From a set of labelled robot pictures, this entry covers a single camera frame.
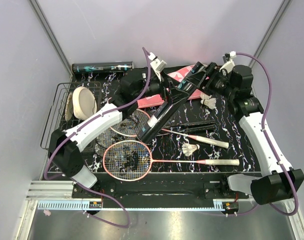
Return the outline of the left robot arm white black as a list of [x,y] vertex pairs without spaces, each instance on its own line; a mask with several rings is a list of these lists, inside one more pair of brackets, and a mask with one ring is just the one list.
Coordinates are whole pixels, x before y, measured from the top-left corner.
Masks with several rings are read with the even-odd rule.
[[89,198],[100,193],[97,177],[81,156],[85,147],[101,133],[129,117],[138,100],[160,94],[165,89],[153,70],[136,68],[120,80],[117,92],[98,112],[68,130],[55,130],[50,137],[48,164],[54,163],[63,174],[82,186]]

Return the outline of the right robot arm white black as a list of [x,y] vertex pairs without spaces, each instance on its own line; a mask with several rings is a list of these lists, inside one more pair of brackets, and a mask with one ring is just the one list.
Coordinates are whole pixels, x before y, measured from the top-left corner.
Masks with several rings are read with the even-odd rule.
[[267,108],[252,94],[254,76],[246,65],[220,69],[214,62],[208,66],[197,62],[184,78],[205,94],[226,98],[228,108],[248,137],[261,170],[261,177],[233,174],[219,185],[220,195],[231,198],[236,192],[252,196],[259,205],[293,199],[304,181],[301,169],[294,169],[278,147],[265,120]]

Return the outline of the black teal shuttlecock tube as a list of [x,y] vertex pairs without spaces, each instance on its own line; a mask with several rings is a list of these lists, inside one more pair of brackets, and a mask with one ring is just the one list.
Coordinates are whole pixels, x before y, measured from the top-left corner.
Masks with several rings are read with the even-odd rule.
[[126,72],[134,68],[133,61],[73,63],[71,71],[74,74]]

